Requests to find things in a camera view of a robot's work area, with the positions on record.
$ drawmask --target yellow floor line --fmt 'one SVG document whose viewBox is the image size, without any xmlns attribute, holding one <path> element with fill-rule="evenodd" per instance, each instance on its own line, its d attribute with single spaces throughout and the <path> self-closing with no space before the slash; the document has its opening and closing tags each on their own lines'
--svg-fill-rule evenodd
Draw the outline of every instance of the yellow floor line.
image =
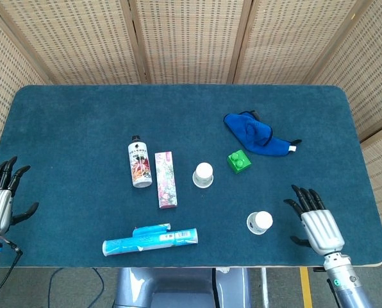
<svg viewBox="0 0 382 308">
<path fill-rule="evenodd" d="M 304 298 L 304 308 L 312 308 L 311 287 L 309 285 L 308 268 L 300 267 L 302 296 Z"/>
</svg>

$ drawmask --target white cup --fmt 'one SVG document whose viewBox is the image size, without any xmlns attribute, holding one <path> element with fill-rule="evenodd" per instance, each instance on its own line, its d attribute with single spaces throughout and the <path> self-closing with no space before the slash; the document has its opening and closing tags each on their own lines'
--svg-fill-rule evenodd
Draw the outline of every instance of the white cup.
<svg viewBox="0 0 382 308">
<path fill-rule="evenodd" d="M 247 218 L 247 227 L 253 234 L 261 235 L 272 226 L 273 222 L 271 214 L 263 210 L 250 213 Z"/>
<path fill-rule="evenodd" d="M 199 188 L 207 188 L 214 181 L 212 166 L 207 162 L 202 162 L 192 175 L 192 181 Z"/>
</svg>

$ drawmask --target toothpaste box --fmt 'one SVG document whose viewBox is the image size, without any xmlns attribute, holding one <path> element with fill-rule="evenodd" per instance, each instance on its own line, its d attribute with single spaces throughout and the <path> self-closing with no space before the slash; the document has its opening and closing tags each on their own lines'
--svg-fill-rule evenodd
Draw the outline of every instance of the toothpaste box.
<svg viewBox="0 0 382 308">
<path fill-rule="evenodd" d="M 160 209 L 176 207 L 177 192 L 174 181 L 174 168 L 172 166 L 172 153 L 155 153 L 155 168 Z"/>
</svg>

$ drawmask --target teal felt mat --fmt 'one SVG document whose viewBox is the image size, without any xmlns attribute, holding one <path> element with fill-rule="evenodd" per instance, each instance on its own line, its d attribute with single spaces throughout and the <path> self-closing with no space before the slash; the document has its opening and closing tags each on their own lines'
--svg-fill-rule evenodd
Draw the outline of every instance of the teal felt mat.
<svg viewBox="0 0 382 308">
<path fill-rule="evenodd" d="M 252 166 L 235 175 L 226 157 L 242 148 L 222 119 L 255 109 L 274 136 L 302 139 L 287 157 L 249 152 Z M 147 143 L 152 186 L 131 184 L 127 145 Z M 172 151 L 178 208 L 158 208 L 154 153 Z M 23 266 L 315 266 L 323 263 L 290 235 L 305 237 L 291 184 L 314 188 L 336 218 L 353 264 L 382 261 L 382 227 L 345 94 L 330 86 L 107 85 L 21 89 L 0 142 L 0 162 L 30 164 L 14 213 L 40 202 L 7 237 L 24 251 Z M 209 162 L 214 182 L 198 189 L 192 173 Z M 251 212 L 274 225 L 250 233 Z M 171 223 L 196 228 L 197 245 L 104 257 L 105 239 L 135 227 Z M 1 264 L 10 265 L 5 248 Z"/>
</svg>

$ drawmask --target green toy brick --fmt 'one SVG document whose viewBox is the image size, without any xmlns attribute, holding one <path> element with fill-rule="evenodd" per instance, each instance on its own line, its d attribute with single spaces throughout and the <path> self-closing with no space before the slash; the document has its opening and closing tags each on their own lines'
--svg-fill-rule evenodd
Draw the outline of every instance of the green toy brick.
<svg viewBox="0 0 382 308">
<path fill-rule="evenodd" d="M 245 155 L 244 151 L 242 150 L 238 150 L 231 155 L 228 155 L 227 161 L 231 169 L 236 174 L 247 169 L 251 165 L 247 155 Z"/>
</svg>

